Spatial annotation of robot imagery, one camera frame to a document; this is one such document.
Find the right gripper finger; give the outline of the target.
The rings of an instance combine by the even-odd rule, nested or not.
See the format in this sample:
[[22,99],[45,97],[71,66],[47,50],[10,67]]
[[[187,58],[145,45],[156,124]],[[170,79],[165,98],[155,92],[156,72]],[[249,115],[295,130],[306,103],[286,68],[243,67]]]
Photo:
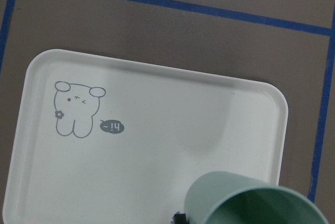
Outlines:
[[189,224],[185,213],[176,212],[173,217],[171,224]]

